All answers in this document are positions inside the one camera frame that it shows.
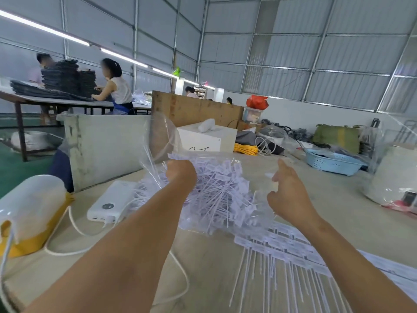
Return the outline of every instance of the white sleeveless top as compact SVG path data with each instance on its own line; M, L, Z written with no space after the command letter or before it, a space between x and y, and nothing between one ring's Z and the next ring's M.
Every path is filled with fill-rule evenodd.
M111 93L116 104L125 104L132 102L132 92L129 84L122 77L113 77L110 79L117 86L117 90Z

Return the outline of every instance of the blue plastic basket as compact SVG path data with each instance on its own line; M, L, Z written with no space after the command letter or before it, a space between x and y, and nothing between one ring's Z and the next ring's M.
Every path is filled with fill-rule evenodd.
M354 175L362 166L362 161L340 153L334 153L333 158L326 158L316 154L316 150L306 149L307 163L318 170Z

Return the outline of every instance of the white box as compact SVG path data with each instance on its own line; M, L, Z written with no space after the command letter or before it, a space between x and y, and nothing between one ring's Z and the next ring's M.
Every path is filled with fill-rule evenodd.
M200 152L232 153L237 129L216 125L214 130L201 133L201 123L178 127L183 149Z

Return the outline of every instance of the work table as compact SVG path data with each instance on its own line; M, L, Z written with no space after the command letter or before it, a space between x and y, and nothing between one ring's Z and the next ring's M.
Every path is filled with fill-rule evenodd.
M251 181L251 190L270 191L273 188L265 173L276 171L277 156L231 156L242 161L243 174ZM417 221L367 199L360 192L365 172L359 171L348 177L315 170L296 159L293 162L317 211L356 248L417 268ZM138 171L120 179L138 181L143 175L144 171ZM74 218L82 231L88 234L102 231L102 223L88 221L86 211L111 183L96 185L75 194L72 205ZM92 245L105 232L93 237L80 236L66 217L51 240L50 249L58 252L80 250ZM231 308L228 303L242 247L234 244L232 236L223 232L205 236L178 229L172 251L190 277L190 290L177 301L154 307L152 312L237 311L237 299L233 300ZM11 298L18 307L26 307L81 256L54 257L39 251L10 260L5 284ZM168 256L156 299L172 296L184 288L183 274ZM262 308L261 297L255 300L259 291L252 288L248 293L254 299L250 304L252 311L259 311Z

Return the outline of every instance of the yellow base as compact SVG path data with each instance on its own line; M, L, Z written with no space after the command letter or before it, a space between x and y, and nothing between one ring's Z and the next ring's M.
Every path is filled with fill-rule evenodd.
M9 258L25 256L25 255L28 255L28 254L31 254L33 252L37 252L38 250L40 250L43 247L43 244L48 239L49 235L54 230L62 214L65 212L66 208L71 204L73 200L74 200L73 196L67 193L64 204L56 211L55 215L50 219L50 221L47 224L47 229L34 237L21 241L19 244L13 243L9 252ZM4 250L6 248L6 243L7 243L7 239L8 239L9 232L10 232L10 225L11 223L9 221L6 221L1 225L1 236L2 236L2 241L0 243L1 255L3 255Z

